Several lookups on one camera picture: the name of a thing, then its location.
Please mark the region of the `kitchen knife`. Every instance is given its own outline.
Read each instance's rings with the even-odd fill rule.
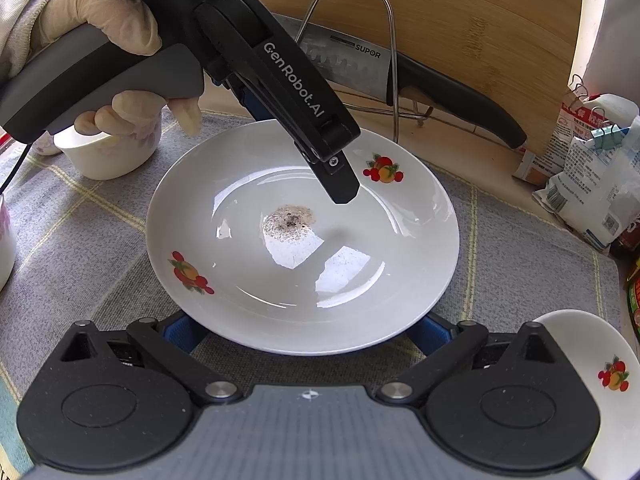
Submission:
[[[274,14],[295,37],[301,20]],[[391,51],[343,32],[309,23],[300,48],[325,79],[393,104]],[[398,53],[398,92],[402,97],[444,110],[481,126],[510,148],[527,135],[504,108],[473,88]]]

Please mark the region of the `glove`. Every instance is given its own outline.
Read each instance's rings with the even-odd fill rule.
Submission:
[[[162,46],[156,19],[141,0],[50,0],[31,31],[31,55],[82,23],[100,28],[110,41],[132,54],[151,56]],[[202,113],[197,98],[166,101],[137,90],[121,92],[111,105],[81,114],[74,126],[83,135],[135,134],[143,139],[154,130],[165,105],[188,136],[200,133]]]

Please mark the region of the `gray tablecloth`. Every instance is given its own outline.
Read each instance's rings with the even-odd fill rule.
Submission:
[[[189,139],[167,112],[154,156],[107,182],[83,178],[65,155],[29,156],[6,200],[18,237],[14,273],[0,293],[0,478],[29,466],[15,431],[17,402],[40,365],[77,319],[124,328],[162,318],[175,303],[162,289],[145,249],[145,215],[158,181],[188,149],[248,122],[208,115]],[[0,166],[4,178],[19,153]],[[568,232],[434,168],[460,224],[460,259],[435,311],[474,318],[490,330],[515,331],[561,308],[593,312],[620,328],[618,271]],[[211,335],[194,355],[242,387],[255,382],[365,383],[376,386],[421,354],[400,336],[341,356],[297,358],[247,349]]]

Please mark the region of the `black cable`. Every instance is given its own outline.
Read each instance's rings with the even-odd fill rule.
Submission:
[[[9,184],[11,184],[11,181],[14,179],[15,174],[18,173],[18,170],[20,169],[20,166],[24,162],[24,159],[27,158],[27,154],[29,153],[29,150],[31,149],[32,145],[33,144],[27,144],[24,147],[24,151],[22,152],[22,155],[18,159],[18,162],[15,163],[15,166],[11,170],[11,173],[9,173],[9,176],[6,178],[6,180],[4,181],[2,186],[0,186],[0,195],[2,195],[2,193],[4,193],[4,190],[6,189],[6,187]]]

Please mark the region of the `cutting board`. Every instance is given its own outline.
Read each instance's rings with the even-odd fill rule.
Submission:
[[[302,18],[311,0],[262,0]],[[582,0],[390,0],[400,52],[503,106],[542,154],[570,78]],[[381,0],[321,0],[312,21],[388,46]]]

